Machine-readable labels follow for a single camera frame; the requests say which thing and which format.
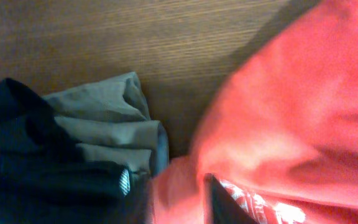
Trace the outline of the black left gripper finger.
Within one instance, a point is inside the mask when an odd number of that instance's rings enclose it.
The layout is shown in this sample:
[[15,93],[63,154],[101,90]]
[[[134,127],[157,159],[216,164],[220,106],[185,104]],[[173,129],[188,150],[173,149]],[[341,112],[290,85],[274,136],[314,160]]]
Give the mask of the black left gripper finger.
[[214,175],[205,178],[209,187],[209,205],[213,224],[257,224],[229,195]]

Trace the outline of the red orange printed t-shirt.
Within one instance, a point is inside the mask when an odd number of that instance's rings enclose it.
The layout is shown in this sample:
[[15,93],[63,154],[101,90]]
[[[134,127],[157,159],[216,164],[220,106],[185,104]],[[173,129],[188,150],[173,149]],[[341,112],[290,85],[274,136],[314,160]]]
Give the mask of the red orange printed t-shirt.
[[358,223],[358,1],[320,2],[229,77],[147,221],[212,223],[208,174],[257,223]]

